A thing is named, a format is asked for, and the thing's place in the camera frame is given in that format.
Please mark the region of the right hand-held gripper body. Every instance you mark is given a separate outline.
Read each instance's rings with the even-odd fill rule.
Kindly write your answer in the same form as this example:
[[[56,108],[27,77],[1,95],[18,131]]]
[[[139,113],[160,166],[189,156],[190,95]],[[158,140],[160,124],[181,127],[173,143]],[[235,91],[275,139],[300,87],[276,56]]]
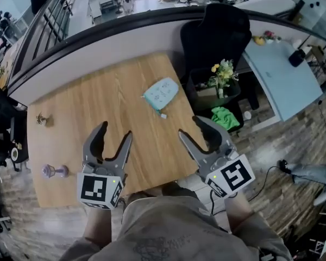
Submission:
[[[197,175],[221,198],[235,194],[255,180],[247,157],[230,145],[221,146],[215,152],[210,172],[200,172],[198,168]]]

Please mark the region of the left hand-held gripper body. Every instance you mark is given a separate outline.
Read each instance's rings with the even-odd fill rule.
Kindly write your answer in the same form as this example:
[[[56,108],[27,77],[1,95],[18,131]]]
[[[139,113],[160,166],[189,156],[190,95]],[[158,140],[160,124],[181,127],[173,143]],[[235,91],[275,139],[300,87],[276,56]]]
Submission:
[[[77,174],[78,201],[92,208],[115,209],[125,186],[126,163],[126,160],[101,164],[83,160],[82,172]]]

